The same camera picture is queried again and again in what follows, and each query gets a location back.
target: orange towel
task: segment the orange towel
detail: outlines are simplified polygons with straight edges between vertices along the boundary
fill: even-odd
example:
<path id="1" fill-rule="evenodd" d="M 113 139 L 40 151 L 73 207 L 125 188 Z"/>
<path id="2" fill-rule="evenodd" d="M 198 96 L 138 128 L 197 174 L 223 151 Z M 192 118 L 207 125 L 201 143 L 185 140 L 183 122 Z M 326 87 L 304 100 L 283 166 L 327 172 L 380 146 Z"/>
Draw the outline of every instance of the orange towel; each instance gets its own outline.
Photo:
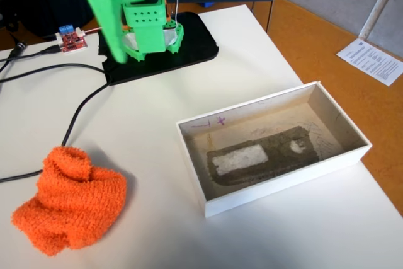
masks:
<path id="1" fill-rule="evenodd" d="M 95 243 L 125 204 L 126 179 L 91 165 L 73 147 L 56 147 L 43 161 L 37 194 L 13 214 L 13 224 L 49 256 Z"/>

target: white patch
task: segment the white patch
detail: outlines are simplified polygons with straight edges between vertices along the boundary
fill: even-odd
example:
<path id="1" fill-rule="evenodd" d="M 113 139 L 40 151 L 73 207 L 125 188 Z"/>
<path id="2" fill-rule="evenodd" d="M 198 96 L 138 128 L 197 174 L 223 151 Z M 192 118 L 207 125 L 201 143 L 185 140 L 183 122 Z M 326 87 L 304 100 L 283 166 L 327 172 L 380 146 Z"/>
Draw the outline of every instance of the white patch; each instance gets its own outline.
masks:
<path id="1" fill-rule="evenodd" d="M 238 149 L 223 156 L 214 157 L 213 164 L 217 166 L 217 173 L 222 176 L 236 169 L 247 168 L 269 160 L 261 145 Z"/>
<path id="2" fill-rule="evenodd" d="M 306 149 L 306 147 L 304 146 L 304 143 L 297 143 L 296 141 L 291 141 L 290 148 L 296 154 L 301 154 Z"/>

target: white table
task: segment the white table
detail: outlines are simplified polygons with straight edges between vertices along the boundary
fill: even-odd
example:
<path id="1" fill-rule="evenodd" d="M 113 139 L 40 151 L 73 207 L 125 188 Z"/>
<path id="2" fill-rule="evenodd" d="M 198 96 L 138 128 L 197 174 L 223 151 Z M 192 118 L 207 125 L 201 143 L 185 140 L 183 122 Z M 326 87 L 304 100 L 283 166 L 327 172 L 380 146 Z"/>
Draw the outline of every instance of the white table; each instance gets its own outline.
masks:
<path id="1" fill-rule="evenodd" d="M 0 267 L 403 268 L 402 217 L 361 163 L 203 218 L 175 123 L 301 81 L 245 6 L 201 18 L 220 47 L 216 59 L 108 88 L 74 127 L 70 144 L 128 176 L 127 204 L 113 227 L 90 247 L 48 258 L 10 223 L 38 177 L 0 184 Z M 98 36 L 88 44 L 76 54 L 21 60 L 7 76 L 62 62 L 101 67 Z M 0 177 L 40 169 L 77 105 L 104 82 L 72 67 L 3 84 Z"/>

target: black base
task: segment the black base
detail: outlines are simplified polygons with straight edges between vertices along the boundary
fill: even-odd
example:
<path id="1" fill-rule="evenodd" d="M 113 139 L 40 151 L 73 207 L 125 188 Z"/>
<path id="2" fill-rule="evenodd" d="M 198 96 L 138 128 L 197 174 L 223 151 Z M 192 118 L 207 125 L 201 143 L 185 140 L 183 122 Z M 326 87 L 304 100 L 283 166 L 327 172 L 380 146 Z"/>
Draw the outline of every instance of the black base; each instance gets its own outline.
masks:
<path id="1" fill-rule="evenodd" d="M 177 54 L 172 54 L 170 51 L 147 54 L 145 60 L 140 62 L 129 57 L 126 63 L 117 63 L 104 36 L 99 33 L 99 54 L 107 57 L 102 65 L 111 77 L 111 85 L 191 66 L 212 60 L 217 56 L 219 47 L 197 14 L 178 14 L 178 22 L 184 28 L 179 52 Z"/>

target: orange floor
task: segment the orange floor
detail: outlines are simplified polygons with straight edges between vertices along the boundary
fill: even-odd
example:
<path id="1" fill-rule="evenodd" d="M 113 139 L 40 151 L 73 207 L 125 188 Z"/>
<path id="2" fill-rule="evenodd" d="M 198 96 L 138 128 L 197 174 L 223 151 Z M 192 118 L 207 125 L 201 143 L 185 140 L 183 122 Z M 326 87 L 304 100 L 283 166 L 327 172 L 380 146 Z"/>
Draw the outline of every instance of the orange floor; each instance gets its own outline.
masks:
<path id="1" fill-rule="evenodd" d="M 210 9 L 182 4 L 180 11 L 215 10 L 240 3 L 220 3 Z M 266 26 L 270 3 L 256 3 L 255 15 Z M 96 26 L 92 21 L 85 29 Z M 23 28 L 16 35 L 29 43 L 41 40 Z M 387 87 L 355 69 L 336 53 L 356 37 L 287 0 L 276 0 L 269 36 L 304 83 L 320 80 L 373 144 L 363 158 L 370 173 L 403 214 L 403 77 Z M 5 30 L 0 49 L 13 47 Z"/>

